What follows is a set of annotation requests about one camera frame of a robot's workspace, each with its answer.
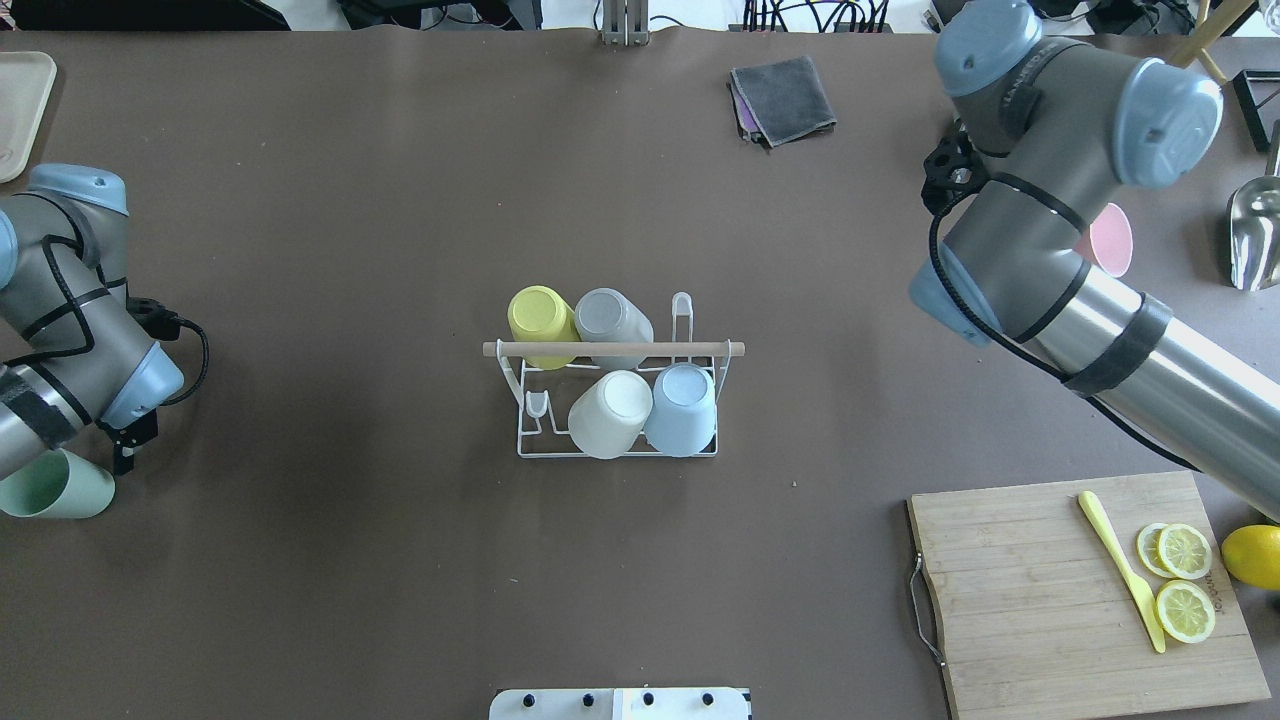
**metal scoop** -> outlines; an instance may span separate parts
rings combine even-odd
[[[1271,129],[1267,173],[1231,195],[1231,284],[1240,290],[1280,283],[1280,120]]]

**knife handle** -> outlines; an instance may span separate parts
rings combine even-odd
[[[1132,574],[1133,569],[1129,566],[1129,559],[1120,550],[1120,539],[1111,527],[1111,519],[1107,518],[1107,511],[1102,507],[1102,501],[1098,500],[1098,496],[1093,495],[1093,491],[1088,489],[1082,492],[1076,500],[1080,502],[1080,509],[1084,510],[1084,516],[1093,525],[1093,532],[1098,533],[1098,538],[1102,539],[1102,546],[1111,553],[1111,560],[1120,569],[1120,574],[1125,577]]]

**table surface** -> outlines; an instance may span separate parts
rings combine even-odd
[[[1275,68],[1276,45],[1215,58]],[[920,161],[951,117],[932,37],[671,29],[604,49],[590,31],[375,28],[0,50],[60,68],[32,161],[124,177],[132,291],[212,340],[205,388],[165,410],[105,514],[0,521],[0,716],[480,719],[503,688],[727,684],[756,717],[943,717],[905,500],[1171,469],[908,301]],[[741,142],[728,69],[800,54],[840,124]],[[1126,281],[1280,377],[1280,291],[1235,291],[1217,260],[1228,197],[1263,164],[1229,95],[1197,169],[1116,201]],[[532,283],[616,287],[659,334],[687,291],[699,340],[746,342],[719,456],[517,459],[480,346]],[[198,365],[192,338],[172,354]],[[109,459],[96,430],[73,450]],[[1198,482],[1219,538],[1257,520]],[[1274,597],[1238,589],[1277,688]]]

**mint green cup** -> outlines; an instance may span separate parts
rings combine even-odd
[[[14,518],[92,518],[113,497],[111,474],[65,450],[50,450],[0,480],[0,510]]]

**yellow knife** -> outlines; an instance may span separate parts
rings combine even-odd
[[[1093,491],[1084,491],[1078,500],[1080,509],[1084,510],[1084,516],[1093,525],[1093,532],[1098,533],[1098,538],[1106,546],[1111,560],[1120,569],[1125,584],[1129,585],[1129,594],[1138,605],[1138,614],[1142,615],[1142,624],[1147,626],[1147,634],[1151,635],[1152,647],[1156,648],[1156,652],[1165,652],[1165,628],[1156,618],[1156,596],[1151,593],[1151,585],[1129,566],[1129,559],[1120,550],[1120,541],[1116,539],[1116,532],[1111,528],[1111,520],[1107,518],[1107,511],[1102,509],[1098,496],[1093,495]]]

